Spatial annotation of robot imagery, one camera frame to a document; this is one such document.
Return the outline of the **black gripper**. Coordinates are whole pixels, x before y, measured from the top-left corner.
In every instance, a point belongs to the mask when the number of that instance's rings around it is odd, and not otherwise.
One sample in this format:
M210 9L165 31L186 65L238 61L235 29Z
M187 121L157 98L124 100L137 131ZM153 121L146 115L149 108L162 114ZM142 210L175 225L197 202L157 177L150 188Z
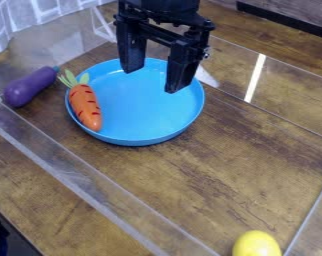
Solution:
M167 46L169 93L191 84L207 56L215 24L199 14L199 4L201 0L119 0L115 25L123 70L132 73L145 67L149 40Z

